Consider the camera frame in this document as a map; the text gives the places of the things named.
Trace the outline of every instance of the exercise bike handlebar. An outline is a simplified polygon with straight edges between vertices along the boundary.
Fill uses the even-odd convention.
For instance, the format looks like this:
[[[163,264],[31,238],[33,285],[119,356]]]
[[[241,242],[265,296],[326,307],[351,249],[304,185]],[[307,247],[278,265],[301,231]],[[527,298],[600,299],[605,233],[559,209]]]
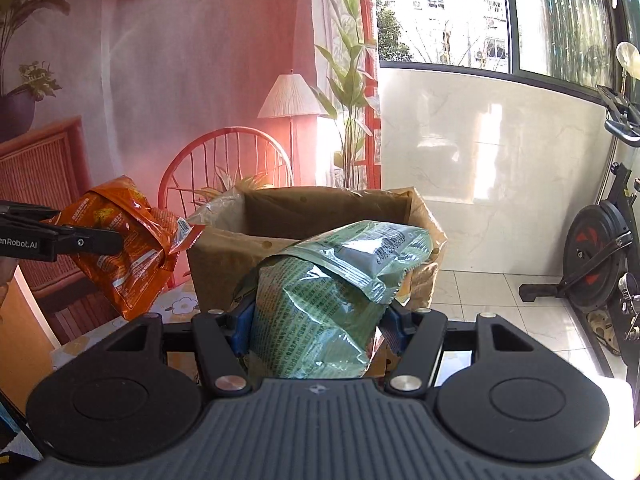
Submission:
[[[610,88],[598,85],[598,93],[611,116],[605,120],[605,129],[628,146],[640,148],[640,110]]]

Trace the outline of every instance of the sandal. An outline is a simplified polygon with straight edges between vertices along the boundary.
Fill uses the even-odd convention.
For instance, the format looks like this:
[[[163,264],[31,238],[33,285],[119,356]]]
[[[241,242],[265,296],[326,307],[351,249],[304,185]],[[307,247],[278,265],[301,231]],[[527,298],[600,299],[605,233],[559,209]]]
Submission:
[[[613,332],[609,314],[605,310],[595,310],[587,314],[587,322],[598,341],[613,355],[619,356],[620,346],[618,345],[616,334]]]

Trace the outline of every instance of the purple flower pot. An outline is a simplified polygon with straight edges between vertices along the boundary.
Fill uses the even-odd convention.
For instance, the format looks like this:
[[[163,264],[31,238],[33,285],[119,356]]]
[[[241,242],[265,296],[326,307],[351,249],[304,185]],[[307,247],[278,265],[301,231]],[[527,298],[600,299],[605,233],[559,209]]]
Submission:
[[[0,142],[28,132],[35,113],[36,101],[27,88],[0,96]]]

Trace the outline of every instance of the floor lamp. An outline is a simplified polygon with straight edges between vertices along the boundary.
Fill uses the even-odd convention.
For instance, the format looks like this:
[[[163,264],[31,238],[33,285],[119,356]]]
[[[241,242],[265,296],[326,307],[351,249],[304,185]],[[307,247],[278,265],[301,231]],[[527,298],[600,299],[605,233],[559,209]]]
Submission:
[[[258,113],[259,119],[289,118],[289,149],[291,155],[291,171],[296,183],[296,166],[293,155],[293,117],[303,115],[321,115],[324,111],[318,104],[316,96],[300,74],[282,74],[276,79],[271,91],[264,100]]]

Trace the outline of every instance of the snack bag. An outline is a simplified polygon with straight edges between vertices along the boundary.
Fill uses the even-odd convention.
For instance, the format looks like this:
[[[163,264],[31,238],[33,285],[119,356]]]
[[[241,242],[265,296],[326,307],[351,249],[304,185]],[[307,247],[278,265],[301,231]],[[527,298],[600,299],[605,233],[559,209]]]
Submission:
[[[127,320],[149,310],[169,280],[178,253],[191,247],[204,229],[152,208],[128,176],[92,188],[52,222],[111,229],[122,235],[120,254],[71,257]]]
[[[432,250],[425,229],[365,220],[265,260],[258,270],[250,374],[362,376],[386,306]]]

